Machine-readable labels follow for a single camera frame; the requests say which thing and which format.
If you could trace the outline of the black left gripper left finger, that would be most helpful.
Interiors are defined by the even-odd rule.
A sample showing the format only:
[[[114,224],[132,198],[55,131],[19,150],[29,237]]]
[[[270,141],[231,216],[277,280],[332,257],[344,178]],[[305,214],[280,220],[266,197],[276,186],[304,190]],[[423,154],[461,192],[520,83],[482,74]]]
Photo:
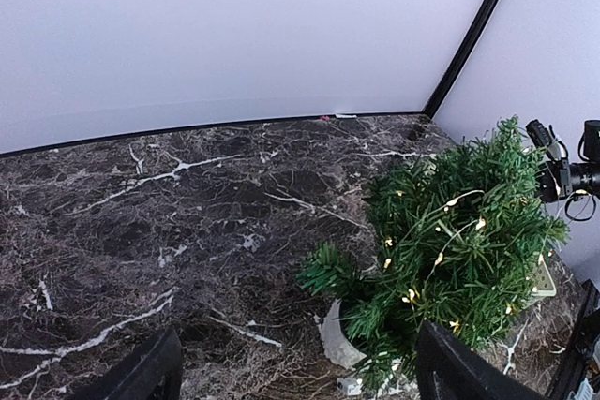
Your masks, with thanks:
[[[70,399],[179,399],[183,348],[173,327],[140,343],[119,364]]]

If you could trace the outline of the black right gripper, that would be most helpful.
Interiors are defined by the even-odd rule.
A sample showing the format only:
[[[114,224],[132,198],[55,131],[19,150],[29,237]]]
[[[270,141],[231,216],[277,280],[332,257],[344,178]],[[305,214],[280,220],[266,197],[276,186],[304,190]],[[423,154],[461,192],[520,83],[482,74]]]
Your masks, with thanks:
[[[537,182],[539,198],[543,203],[567,199],[572,194],[569,160],[545,161],[540,165]]]

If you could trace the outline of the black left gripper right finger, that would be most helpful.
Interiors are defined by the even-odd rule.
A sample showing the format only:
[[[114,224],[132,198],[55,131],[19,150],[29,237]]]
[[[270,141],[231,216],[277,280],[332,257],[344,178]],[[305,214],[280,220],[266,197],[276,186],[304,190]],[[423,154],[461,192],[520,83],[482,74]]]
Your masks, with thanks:
[[[541,399],[502,374],[443,326],[426,321],[416,345],[415,369],[422,399]]]

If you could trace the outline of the fairy light battery box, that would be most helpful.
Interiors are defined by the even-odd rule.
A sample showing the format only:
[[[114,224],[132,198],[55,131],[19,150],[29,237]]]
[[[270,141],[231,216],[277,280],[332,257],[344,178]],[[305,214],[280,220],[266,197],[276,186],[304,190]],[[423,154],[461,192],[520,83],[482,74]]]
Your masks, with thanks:
[[[362,380],[359,378],[338,378],[337,388],[346,396],[362,394]]]

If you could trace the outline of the beige perforated plastic basket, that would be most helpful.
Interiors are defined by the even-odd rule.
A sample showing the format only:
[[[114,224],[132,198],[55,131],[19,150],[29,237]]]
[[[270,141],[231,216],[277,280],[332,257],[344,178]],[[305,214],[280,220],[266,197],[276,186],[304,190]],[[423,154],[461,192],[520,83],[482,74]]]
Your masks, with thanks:
[[[531,302],[537,303],[546,298],[552,298],[557,294],[556,285],[549,271],[547,263],[544,260],[539,260],[532,274],[534,282],[532,288]]]

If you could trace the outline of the small green christmas tree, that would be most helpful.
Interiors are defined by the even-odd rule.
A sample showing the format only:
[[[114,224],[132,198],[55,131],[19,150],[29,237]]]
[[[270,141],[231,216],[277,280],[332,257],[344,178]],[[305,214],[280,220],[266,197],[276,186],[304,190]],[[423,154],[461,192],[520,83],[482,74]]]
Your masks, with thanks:
[[[397,374],[413,378],[424,322],[470,349],[486,348],[508,335],[532,298],[538,261],[567,241],[569,228],[543,206],[537,175],[544,155],[524,141],[510,117],[482,139],[371,179],[374,272],[334,244],[308,254],[298,281],[339,301],[366,391]]]

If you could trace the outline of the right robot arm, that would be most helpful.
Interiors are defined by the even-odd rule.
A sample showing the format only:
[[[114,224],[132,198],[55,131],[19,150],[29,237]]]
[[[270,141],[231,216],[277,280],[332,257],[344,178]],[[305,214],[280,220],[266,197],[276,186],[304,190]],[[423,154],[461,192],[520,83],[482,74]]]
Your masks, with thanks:
[[[599,122],[587,120],[577,145],[580,161],[569,161],[568,151],[553,129],[533,120],[526,130],[534,145],[547,153],[538,176],[539,197],[544,203],[562,200],[568,209],[584,197],[599,200]],[[550,382],[549,399],[597,399],[599,397],[599,289],[583,283],[586,297],[567,344],[558,372]]]

